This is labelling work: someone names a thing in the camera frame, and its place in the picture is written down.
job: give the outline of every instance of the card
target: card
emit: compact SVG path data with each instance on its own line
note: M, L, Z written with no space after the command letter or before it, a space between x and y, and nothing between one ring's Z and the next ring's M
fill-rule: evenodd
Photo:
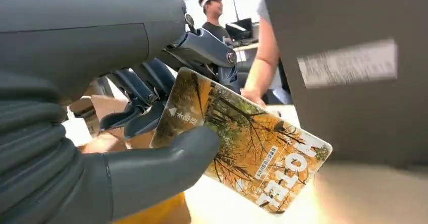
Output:
M151 146L167 146L197 126L222 141L205 174L273 214L284 213L332 152L320 138L181 68Z

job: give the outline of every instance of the table surface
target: table surface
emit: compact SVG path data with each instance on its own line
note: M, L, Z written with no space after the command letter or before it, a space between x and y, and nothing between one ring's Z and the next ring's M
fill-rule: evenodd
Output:
M299 126L293 106L268 106L268 110L279 110L284 120ZM278 216L206 176L185 194L192 224L425 224L427 186L426 175L327 160L288 210Z
M233 50L235 50L235 51L244 51L244 50L249 50L249 49L254 49L254 48L258 48L258 43L253 43L253 44L250 44L248 46L236 47Z

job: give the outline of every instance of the white label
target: white label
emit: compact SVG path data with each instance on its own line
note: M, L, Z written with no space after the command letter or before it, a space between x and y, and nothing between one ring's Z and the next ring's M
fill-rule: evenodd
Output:
M261 175L263 174L264 170L268 167L269 163L271 162L272 158L274 158L275 153L277 153L278 148L276 146L272 146L269 153L264 158L264 161L261 163L261 166L258 168L257 173L255 174L256 179L260 179Z
M175 107L169 109L168 111L170 112L172 117L181 119L181 120L186 121L186 122L190 122L195 126L198 123L198 120L196 118L193 118L189 113L183 113L181 111L178 111L177 108L175 108Z
M387 39L297 59L307 88L397 78L397 44Z

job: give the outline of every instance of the autumn foliage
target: autumn foliage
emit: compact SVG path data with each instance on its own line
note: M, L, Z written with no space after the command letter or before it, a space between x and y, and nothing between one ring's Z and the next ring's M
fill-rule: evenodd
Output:
M331 152L330 145L188 69L180 70L177 76L151 143L154 147L163 146L181 132L195 127L172 116L171 108L182 115L190 114L197 118L196 125L210 127L219 135L222 146L205 174L271 213L279 214L287 209ZM308 139L312 144L307 149L315 153L313 157L296 149L296 144L307 144ZM293 159L287 163L286 156L292 153L303 156L303 162ZM306 164L304 170L296 171L304 167L302 164ZM287 183L278 178L279 173L289 178L297 176L295 183L290 186L289 178L283 177ZM286 193L283 198L268 186L271 181L275 182L276 189L286 190L282 192ZM260 203L262 194L272 201Z

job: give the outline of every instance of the robotic hand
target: robotic hand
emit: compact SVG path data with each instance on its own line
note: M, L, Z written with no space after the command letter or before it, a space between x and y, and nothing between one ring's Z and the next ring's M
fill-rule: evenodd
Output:
M60 124L94 77L183 35L182 0L1 1L0 223L107 223L198 180L220 143L207 128L168 148L82 155Z
M191 68L239 93L236 53L205 29L196 30L189 14L185 18L190 31L168 45L158 59L134 66L134 72L121 70L109 75L130 103L125 111L103 118L103 129L125 127L125 137L132 138L157 126L174 84L165 64L176 71L181 67Z

